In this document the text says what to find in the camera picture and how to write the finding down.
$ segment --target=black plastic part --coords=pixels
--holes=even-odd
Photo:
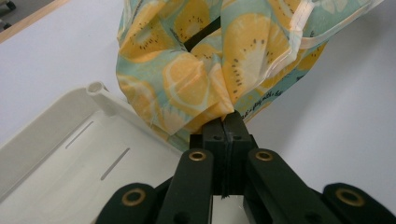
[[[341,223],[274,151],[251,150],[247,175],[274,223]]]
[[[211,223],[213,161],[200,148],[183,153],[156,223]]]
[[[250,224],[272,224],[270,214],[253,185],[248,181],[244,194],[244,210]]]
[[[163,206],[163,200],[165,199],[166,193],[169,190],[169,186],[171,185],[172,177],[165,180],[161,185],[155,188],[155,192],[157,193],[157,205],[161,209]]]
[[[149,224],[158,213],[157,196],[153,187],[130,184],[117,190],[102,209],[95,224]]]
[[[14,10],[15,8],[17,8],[17,6],[15,6],[15,4],[11,1],[7,2],[6,5],[10,10]]]
[[[223,192],[225,195],[244,194],[246,175],[246,162],[248,153],[255,146],[251,135],[238,112],[227,115],[223,121],[223,129],[227,138],[226,146],[226,171],[228,178],[228,190]]]
[[[224,176],[225,170],[225,135],[221,123],[221,119],[214,119],[209,121],[202,128],[202,145],[205,150],[210,151],[214,156],[213,169],[213,194],[223,195],[225,191],[226,182]]]
[[[394,224],[396,217],[361,189],[337,183],[326,186],[322,200],[347,224]]]

